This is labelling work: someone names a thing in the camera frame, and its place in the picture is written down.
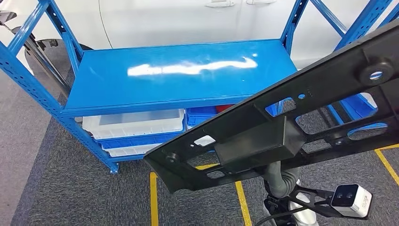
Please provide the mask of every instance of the blue plastic bin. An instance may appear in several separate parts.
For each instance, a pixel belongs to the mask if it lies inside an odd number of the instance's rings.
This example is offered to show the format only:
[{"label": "blue plastic bin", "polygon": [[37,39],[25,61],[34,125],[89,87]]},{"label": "blue plastic bin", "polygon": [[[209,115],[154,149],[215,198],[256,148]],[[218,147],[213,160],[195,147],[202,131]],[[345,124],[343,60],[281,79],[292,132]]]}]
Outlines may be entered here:
[{"label": "blue plastic bin", "polygon": [[[270,115],[276,116],[277,115],[276,104],[266,107],[266,111]],[[217,115],[215,106],[187,108],[186,109],[187,125],[190,127],[194,127],[200,124],[201,122],[212,118],[215,115]]]},{"label": "blue plastic bin", "polygon": [[110,139],[99,139],[99,140],[95,140],[95,141],[97,143],[101,144],[103,149],[130,147],[130,146],[138,146],[138,145],[161,144],[161,143],[167,142],[168,140],[174,138],[175,136],[185,132],[185,130],[186,130],[186,120],[184,118],[183,119],[183,130],[179,131],[179,132],[148,134],[148,135],[110,138]]}]

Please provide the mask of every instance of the blue metal shelf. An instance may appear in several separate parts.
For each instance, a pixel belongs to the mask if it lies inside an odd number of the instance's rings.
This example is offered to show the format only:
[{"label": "blue metal shelf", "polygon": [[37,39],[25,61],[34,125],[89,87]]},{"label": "blue metal shelf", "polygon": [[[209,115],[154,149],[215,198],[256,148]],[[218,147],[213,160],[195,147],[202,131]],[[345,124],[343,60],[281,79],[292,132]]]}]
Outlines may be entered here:
[{"label": "blue metal shelf", "polygon": [[[289,54],[308,0],[296,1],[278,40],[90,51],[82,50],[54,0],[38,2],[10,45],[0,42],[0,68],[111,173],[117,173],[118,162],[141,159],[142,155],[110,157],[74,117],[235,104],[296,71]],[[338,49],[363,36],[391,0],[370,0],[348,30],[320,0],[311,2],[342,36]],[[44,12],[63,38],[76,75],[66,106],[16,58]],[[382,24],[398,15],[399,5]],[[365,101],[355,96],[342,103],[355,120],[373,110]],[[282,101],[278,106],[272,115],[281,112]]]},{"label": "blue metal shelf", "polygon": [[235,104],[294,72],[280,40],[92,50],[63,114]]}]

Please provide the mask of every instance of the black car part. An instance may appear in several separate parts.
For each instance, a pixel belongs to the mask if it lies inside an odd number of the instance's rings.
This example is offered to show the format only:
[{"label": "black car part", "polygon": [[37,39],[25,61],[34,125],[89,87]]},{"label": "black car part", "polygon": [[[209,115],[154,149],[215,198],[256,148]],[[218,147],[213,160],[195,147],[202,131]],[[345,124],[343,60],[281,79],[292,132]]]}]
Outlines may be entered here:
[{"label": "black car part", "polygon": [[[398,24],[395,20],[258,92],[149,151],[144,159],[173,193],[257,177],[275,161],[286,170],[399,143]],[[378,108],[373,115],[317,132],[306,131],[296,121],[359,93],[372,96]],[[287,97],[295,104],[289,111],[273,117],[265,110]],[[369,125],[383,126],[375,136],[353,136]],[[196,142],[202,137],[214,142]],[[305,150],[320,140],[327,145]],[[199,170],[188,163],[213,150],[220,164]]]}]

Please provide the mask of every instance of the transparent plastic box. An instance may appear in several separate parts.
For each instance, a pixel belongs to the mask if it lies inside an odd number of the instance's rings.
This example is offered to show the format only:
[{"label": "transparent plastic box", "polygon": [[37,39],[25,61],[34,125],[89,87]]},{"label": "transparent plastic box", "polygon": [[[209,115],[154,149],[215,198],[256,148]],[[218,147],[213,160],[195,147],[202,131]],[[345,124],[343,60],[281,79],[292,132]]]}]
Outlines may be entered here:
[{"label": "transparent plastic box", "polygon": [[184,109],[83,117],[83,129],[95,139],[131,137],[183,130]]}]

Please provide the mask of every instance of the blue shelf frame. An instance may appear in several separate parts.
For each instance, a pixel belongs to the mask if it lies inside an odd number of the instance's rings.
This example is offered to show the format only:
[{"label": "blue shelf frame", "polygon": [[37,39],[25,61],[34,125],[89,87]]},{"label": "blue shelf frame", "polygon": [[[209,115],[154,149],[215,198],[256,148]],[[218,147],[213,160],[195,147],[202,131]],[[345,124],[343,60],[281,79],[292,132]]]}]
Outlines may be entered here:
[{"label": "blue shelf frame", "polygon": [[[111,173],[118,173],[118,162],[142,159],[143,155],[110,157],[109,154],[104,151],[101,146],[79,126],[79,124],[76,123],[73,117],[63,113],[64,106],[53,98],[40,82],[16,58],[17,53],[24,45],[24,42],[29,37],[34,26],[37,24],[44,12],[46,12],[54,27],[58,30],[60,36],[65,42],[74,73],[76,74],[78,71],[85,52],[82,50],[80,44],[73,35],[54,0],[38,0],[38,2],[37,7],[22,25],[21,29],[17,32],[10,44],[5,46],[0,42],[0,51],[2,53],[0,55],[0,68],[49,114],[51,114],[67,131],[77,138],[105,166],[107,166]],[[346,30],[343,24],[320,0],[311,0],[311,2],[343,37],[337,45],[338,49],[363,36],[391,1],[371,0],[348,30]],[[289,54],[291,53],[295,28],[307,3],[308,0],[296,1],[280,38],[282,45],[286,48]],[[378,11],[379,14],[372,17],[372,13],[375,13],[376,11]],[[398,11],[399,6],[397,5],[382,24],[397,18]]]},{"label": "blue shelf frame", "polygon": [[[283,34],[281,36],[281,42],[287,49],[287,52],[291,53],[292,39],[294,36],[295,28],[299,22],[299,19],[307,5],[309,0],[297,0],[288,18],[286,27],[284,28]],[[363,37],[370,27],[375,23],[378,17],[385,11],[392,0],[370,0],[368,4],[364,7],[360,15],[353,22],[352,26],[347,29],[345,25],[330,11],[330,9],[321,0],[310,0],[310,2],[315,6],[315,8],[324,16],[324,18],[331,24],[335,31],[342,37],[340,42],[337,44],[335,50],[344,47],[347,44],[352,43],[358,38]],[[380,26],[392,21],[398,17],[398,5],[390,14],[385,18]],[[358,101],[365,101],[361,94],[355,95],[353,98],[347,98],[345,101],[340,101],[343,109],[348,113],[349,117],[352,119],[359,119],[371,115],[373,112],[370,111],[369,115],[359,115],[356,111],[352,111],[354,106]],[[327,106],[328,110],[334,116],[338,124],[344,124],[338,112],[334,109],[332,105]],[[282,108],[278,108],[278,113],[282,112]]]}]

